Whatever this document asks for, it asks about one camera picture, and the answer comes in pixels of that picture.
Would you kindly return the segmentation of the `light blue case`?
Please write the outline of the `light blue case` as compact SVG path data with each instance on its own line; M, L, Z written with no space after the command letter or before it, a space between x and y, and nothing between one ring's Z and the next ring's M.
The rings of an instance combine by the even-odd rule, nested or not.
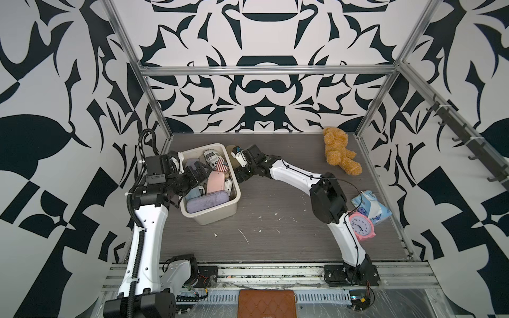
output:
M200 197L204 194L204 188L202 186L197 186L191 189L188 194L185 196L186 201L193 200L194 198Z

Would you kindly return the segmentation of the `purple case horizontal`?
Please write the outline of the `purple case horizontal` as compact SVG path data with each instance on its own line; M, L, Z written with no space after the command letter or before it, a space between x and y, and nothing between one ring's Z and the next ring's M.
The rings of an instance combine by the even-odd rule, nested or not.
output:
M197 163L200 163L200 159L198 159L198 158L189 158L186 161L186 163L185 163L185 167L186 168L190 167L191 169L196 170L197 169L197 166L196 166Z

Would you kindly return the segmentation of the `purple case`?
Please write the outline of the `purple case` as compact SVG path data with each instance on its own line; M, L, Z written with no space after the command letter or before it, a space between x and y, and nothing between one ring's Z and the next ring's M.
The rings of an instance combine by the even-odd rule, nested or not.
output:
M226 191L218 191L189 200L186 204L186 209L188 213L192 214L225 204L228 201L228 193Z

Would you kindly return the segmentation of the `newspaper print case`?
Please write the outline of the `newspaper print case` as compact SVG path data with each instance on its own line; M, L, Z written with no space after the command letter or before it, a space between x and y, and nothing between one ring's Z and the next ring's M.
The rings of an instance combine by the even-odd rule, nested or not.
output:
M207 148L204 151L204 159L208 165L217 172L229 172L229 166L223 156L217 151Z

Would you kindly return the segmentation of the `pink case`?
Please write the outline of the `pink case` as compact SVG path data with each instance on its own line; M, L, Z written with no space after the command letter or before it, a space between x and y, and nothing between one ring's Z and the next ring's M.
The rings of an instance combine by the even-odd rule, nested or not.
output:
M206 185L207 194L224 191L225 173L212 171L208 177Z

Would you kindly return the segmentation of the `cream plastic storage box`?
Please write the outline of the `cream plastic storage box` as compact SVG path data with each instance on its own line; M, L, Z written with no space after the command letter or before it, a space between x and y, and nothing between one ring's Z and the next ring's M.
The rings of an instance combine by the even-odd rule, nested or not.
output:
M209 144L184 151L182 156L187 168L197 163L213 166L205 181L180 202L183 216L193 219L199 225L208 225L236 214L241 190L225 146L220 143Z

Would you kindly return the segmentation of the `tan fabric case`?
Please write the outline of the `tan fabric case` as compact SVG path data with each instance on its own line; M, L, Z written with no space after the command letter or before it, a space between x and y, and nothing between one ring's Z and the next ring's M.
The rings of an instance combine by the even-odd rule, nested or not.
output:
M236 150L237 146L234 144L230 144L226 146L227 155L229 156L230 160L235 159L234 151Z

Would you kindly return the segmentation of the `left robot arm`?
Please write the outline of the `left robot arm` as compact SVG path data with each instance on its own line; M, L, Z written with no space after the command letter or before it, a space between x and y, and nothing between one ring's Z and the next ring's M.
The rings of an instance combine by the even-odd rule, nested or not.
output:
M175 317L176 293L198 270L189 254L170 261L160 274L160 252L172 198L184 198L209 177L211 167L186 166L179 152L143 156L140 162L141 172L126 194L134 222L129 261L116 299L105 302L104 317Z

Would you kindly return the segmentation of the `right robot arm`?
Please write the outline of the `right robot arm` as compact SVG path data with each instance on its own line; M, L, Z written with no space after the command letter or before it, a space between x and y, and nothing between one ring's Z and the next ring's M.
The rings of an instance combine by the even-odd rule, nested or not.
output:
M331 173L315 174L293 166L279 156L261 152L256 145L233 147L231 155L239 164L235 169L238 182L253 176L284 182L309 195L314 216L326 224L341 251L342 264L324 267L329 286L367 286L380 284L380 276L370 256L355 235L347 210L347 198L339 180Z

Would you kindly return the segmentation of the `tan teddy bear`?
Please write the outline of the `tan teddy bear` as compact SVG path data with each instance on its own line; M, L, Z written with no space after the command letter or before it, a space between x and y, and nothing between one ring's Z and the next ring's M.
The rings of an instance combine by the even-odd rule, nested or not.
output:
M362 174L362 166L355 161L356 153L347 149L349 136L337 128L327 127L323 130L326 161L331 166L340 167L349 176Z

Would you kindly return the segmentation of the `blue tissue pack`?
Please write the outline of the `blue tissue pack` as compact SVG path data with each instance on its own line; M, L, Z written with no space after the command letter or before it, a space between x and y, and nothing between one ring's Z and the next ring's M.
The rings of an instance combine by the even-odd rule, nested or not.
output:
M357 211L367 217L373 225L378 225L392 216L392 212L383 205L371 190L362 191L351 199Z

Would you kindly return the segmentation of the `pink alarm clock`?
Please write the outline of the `pink alarm clock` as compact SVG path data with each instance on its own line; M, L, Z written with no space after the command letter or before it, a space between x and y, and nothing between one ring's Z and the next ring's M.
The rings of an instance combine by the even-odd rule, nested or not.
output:
M362 213L352 213L349 216L349 221L358 241L366 241L376 237L374 224Z

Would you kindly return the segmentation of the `brown quilted wallet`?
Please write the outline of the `brown quilted wallet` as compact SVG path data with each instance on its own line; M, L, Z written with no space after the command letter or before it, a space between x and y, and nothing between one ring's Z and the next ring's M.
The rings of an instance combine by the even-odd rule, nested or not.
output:
M238 318L296 318L296 298L291 290L241 290Z

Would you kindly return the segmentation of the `grey wall hook rail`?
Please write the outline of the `grey wall hook rail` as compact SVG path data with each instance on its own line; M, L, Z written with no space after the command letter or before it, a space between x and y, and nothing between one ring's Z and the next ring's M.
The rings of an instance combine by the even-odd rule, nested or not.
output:
M458 114L452 105L441 100L437 94L433 94L432 101L433 105L427 112L433 112L441 119L440 127L447 127L452 131L455 135L453 142L469 149L470 161L479 161L491 173L491 177L487 178L488 182L499 183L508 191L508 161Z

